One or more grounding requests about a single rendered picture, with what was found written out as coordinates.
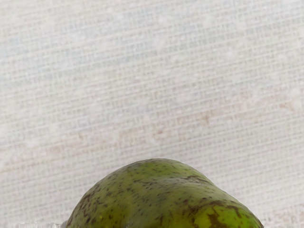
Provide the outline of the green speckled fruit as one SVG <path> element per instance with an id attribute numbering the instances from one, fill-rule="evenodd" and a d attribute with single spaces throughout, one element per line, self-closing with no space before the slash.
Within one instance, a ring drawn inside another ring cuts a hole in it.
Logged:
<path id="1" fill-rule="evenodd" d="M 244 204 L 171 159 L 126 165 L 98 181 L 65 228 L 264 228 Z"/>

